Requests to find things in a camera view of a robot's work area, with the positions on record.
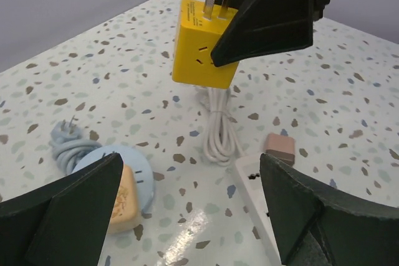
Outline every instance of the terrazzo table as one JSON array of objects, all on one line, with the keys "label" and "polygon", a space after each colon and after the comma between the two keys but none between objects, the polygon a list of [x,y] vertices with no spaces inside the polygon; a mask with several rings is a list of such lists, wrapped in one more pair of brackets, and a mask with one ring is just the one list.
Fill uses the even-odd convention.
[{"label": "terrazzo table", "polygon": [[[0,193],[62,176],[48,146],[76,115],[87,137],[136,147],[156,179],[151,213],[108,236],[99,265],[268,265],[229,168],[201,156],[208,119],[171,81],[180,0],[150,0],[0,74]],[[240,63],[231,114],[248,154],[273,131],[297,141],[295,167],[399,206],[399,45],[328,19],[310,49]]]}]

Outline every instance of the coiled white cable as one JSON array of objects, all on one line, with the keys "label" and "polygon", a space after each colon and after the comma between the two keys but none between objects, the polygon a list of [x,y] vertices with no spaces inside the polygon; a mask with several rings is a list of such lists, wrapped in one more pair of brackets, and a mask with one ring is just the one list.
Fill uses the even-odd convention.
[{"label": "coiled white cable", "polygon": [[221,166],[227,166],[236,152],[245,156],[231,123],[229,104],[231,91],[218,88],[196,88],[199,102],[209,111],[208,126],[203,137],[205,157]]}]

